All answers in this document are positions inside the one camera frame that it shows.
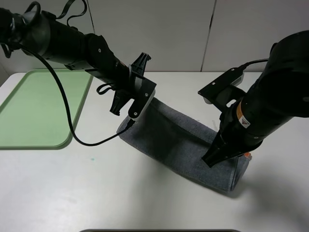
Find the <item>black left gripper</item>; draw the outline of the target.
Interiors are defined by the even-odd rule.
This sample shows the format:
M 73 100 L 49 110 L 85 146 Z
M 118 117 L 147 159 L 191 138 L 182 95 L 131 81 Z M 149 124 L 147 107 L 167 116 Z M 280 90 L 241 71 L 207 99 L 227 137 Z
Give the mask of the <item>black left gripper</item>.
M 136 100 L 142 81 L 147 62 L 151 60 L 150 55 L 142 52 L 139 57 L 127 68 L 122 76 L 114 78 L 109 85 L 115 90 L 110 112 L 120 116 L 120 110 L 130 99 Z

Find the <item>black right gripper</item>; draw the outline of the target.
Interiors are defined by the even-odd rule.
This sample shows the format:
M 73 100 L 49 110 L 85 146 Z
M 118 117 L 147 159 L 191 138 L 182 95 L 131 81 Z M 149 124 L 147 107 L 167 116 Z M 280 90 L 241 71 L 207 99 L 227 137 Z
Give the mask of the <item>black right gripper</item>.
M 237 117 L 237 107 L 232 106 L 220 116 L 220 129 L 201 158 L 210 168 L 214 165 L 250 152 L 262 143 L 263 137 L 253 135 L 244 128 Z

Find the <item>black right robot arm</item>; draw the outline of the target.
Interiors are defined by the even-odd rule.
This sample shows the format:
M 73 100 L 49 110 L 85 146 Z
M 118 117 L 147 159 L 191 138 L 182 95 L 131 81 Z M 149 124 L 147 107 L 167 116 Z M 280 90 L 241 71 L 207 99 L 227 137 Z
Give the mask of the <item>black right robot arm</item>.
M 273 44 L 259 78 L 238 88 L 247 64 L 234 67 L 198 93 L 221 111 L 220 127 L 203 161 L 215 164 L 257 149 L 293 117 L 309 115 L 309 33 L 301 31 Z

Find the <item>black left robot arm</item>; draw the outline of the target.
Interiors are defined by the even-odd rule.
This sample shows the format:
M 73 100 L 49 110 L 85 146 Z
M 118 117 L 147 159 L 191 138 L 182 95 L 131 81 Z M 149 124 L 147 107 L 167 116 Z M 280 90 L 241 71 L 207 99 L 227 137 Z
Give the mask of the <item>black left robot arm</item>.
M 7 58 L 21 49 L 29 56 L 38 54 L 103 81 L 115 91 L 110 112 L 117 116 L 133 100 L 128 115 L 138 118 L 154 97 L 156 84 L 144 77 L 146 63 L 151 59 L 148 54 L 141 53 L 127 66 L 114 55 L 103 36 L 83 34 L 58 22 L 50 12 L 27 9 L 20 15 L 1 8 L 0 44 Z

